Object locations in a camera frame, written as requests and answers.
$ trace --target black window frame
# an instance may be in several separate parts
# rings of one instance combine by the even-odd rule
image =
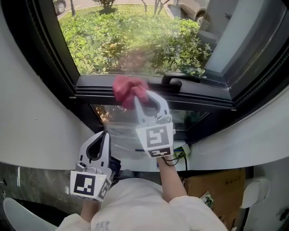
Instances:
[[[13,14],[8,1],[2,0],[1,4],[16,43],[37,75],[93,132],[101,131],[103,124],[92,104],[119,105],[112,92],[116,75],[79,74],[58,24],[52,0],[19,1]],[[237,94],[222,84],[208,85],[206,79],[201,79],[200,83],[181,79],[179,91],[163,85],[152,85],[151,88],[164,97],[172,109],[210,113],[188,130],[177,131],[175,139],[192,144],[238,122],[276,96],[289,84],[287,66],[289,37],[270,64]],[[149,79],[160,80],[160,77],[138,77],[147,82]]]

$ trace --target glass pane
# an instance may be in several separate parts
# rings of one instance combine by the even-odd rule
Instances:
[[[135,125],[138,124],[135,110],[127,110],[121,106],[114,105],[93,105],[93,107],[103,123],[120,122]],[[144,110],[147,116],[156,117],[157,115],[155,108],[146,107]],[[170,114],[172,115],[172,122],[174,123],[175,128],[181,130],[189,129],[195,123],[208,115],[207,112],[175,109],[170,109]]]
[[[173,71],[226,85],[256,69],[286,12],[275,0],[54,0],[54,5],[81,75]]]

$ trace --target pink cloth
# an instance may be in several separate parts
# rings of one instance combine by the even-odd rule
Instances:
[[[146,94],[148,85],[140,78],[133,78],[124,75],[117,75],[113,85],[113,94],[118,102],[126,109],[133,109],[134,97],[137,96],[142,103],[149,99]]]

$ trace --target white shirt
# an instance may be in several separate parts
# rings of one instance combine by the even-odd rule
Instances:
[[[66,217],[56,231],[226,231],[212,210],[197,197],[169,203],[162,186],[144,179],[121,180],[108,192],[91,223]]]

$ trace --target person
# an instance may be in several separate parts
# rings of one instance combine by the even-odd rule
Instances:
[[[121,180],[107,192],[100,210],[98,202],[85,199],[80,216],[66,217],[56,231],[226,231],[201,199],[187,195],[175,167],[157,161],[162,186]]]

